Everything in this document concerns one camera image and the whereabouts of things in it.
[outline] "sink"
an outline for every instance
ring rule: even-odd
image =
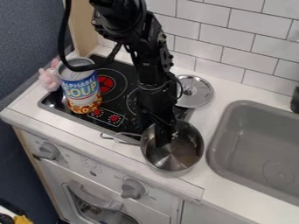
[[[299,115],[253,101],[233,102],[206,158],[221,177],[299,206]]]

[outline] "silver pot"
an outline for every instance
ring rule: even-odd
[[[203,156],[204,140],[198,130],[191,124],[183,121],[177,121],[175,125],[176,133],[170,143],[161,148],[156,147],[155,125],[149,126],[142,135],[131,133],[118,133],[115,136],[139,136],[141,138],[140,147],[146,160],[160,171],[177,172],[185,174],[190,170]],[[115,137],[104,136],[104,139],[113,139],[120,144],[132,144],[119,140]]]

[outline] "black stovetop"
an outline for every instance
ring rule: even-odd
[[[90,59],[101,64],[105,58],[92,55]],[[142,134],[143,129],[136,113],[138,76],[135,68],[115,61],[97,72],[103,103],[93,113],[78,115],[72,112],[66,105],[66,98],[61,88],[42,99],[39,106],[93,128],[100,126],[101,131],[106,130],[108,134],[119,132]],[[177,119],[185,119],[189,111],[187,108],[174,108]]]

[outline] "oven door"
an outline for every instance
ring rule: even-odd
[[[75,224],[169,224],[170,217],[137,200],[123,199],[75,172],[42,159],[38,162],[66,220]]]

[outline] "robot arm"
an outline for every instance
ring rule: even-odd
[[[71,1],[66,0],[63,25],[67,26]],[[152,123],[160,127],[158,137],[170,141],[172,125],[176,123],[173,107],[177,103],[177,79],[170,73],[172,55],[166,45],[166,35],[153,13],[147,11],[144,0],[90,0],[94,7],[92,25],[105,39],[117,43],[108,56],[112,61],[121,46],[130,53],[139,74],[137,105],[143,128]],[[59,55],[64,63],[61,47],[63,25],[59,35]],[[102,65],[67,67],[74,71],[92,70]]]

